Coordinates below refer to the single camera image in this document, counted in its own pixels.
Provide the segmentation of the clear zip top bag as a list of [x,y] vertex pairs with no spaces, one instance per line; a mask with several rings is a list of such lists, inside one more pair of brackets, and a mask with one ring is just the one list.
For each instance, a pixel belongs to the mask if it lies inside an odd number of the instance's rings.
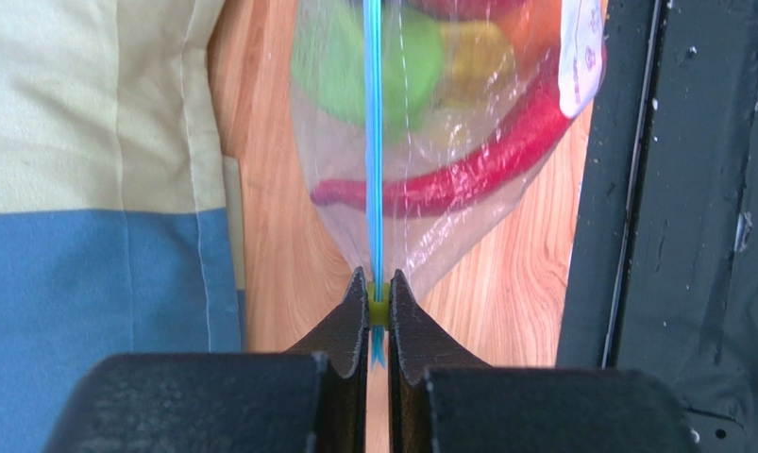
[[428,292],[518,204],[597,94],[600,1],[301,1],[291,115],[309,197],[362,268]]

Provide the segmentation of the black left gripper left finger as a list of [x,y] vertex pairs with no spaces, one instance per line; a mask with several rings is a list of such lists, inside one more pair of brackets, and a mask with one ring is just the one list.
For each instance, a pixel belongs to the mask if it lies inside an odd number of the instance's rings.
[[47,452],[361,452],[368,306],[362,270],[280,353],[118,354],[75,386]]

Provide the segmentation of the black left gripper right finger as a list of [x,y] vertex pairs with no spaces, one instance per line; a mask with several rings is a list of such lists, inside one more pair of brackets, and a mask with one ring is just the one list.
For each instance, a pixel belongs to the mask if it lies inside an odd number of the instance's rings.
[[460,345],[396,272],[389,308],[395,452],[695,452],[678,401],[634,371],[494,367]]

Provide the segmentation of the large yellow banana bunch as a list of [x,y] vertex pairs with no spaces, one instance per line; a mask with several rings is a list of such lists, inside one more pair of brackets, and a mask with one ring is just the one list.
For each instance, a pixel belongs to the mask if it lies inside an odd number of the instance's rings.
[[444,71],[425,134],[438,147],[475,142],[516,99],[514,50],[491,22],[440,23]]

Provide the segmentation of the orange fruit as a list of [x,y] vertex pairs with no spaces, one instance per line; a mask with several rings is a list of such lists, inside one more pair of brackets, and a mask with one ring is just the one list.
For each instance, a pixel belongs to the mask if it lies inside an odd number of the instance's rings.
[[562,0],[528,0],[501,15],[495,22],[510,41],[521,74],[560,46]]

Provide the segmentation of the red chili pepper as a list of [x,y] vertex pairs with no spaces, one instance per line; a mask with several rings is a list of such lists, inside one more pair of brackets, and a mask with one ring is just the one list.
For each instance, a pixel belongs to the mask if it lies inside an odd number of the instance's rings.
[[466,156],[435,171],[382,182],[383,215],[436,216],[487,198],[540,162],[568,130],[558,78],[542,72],[498,125]]

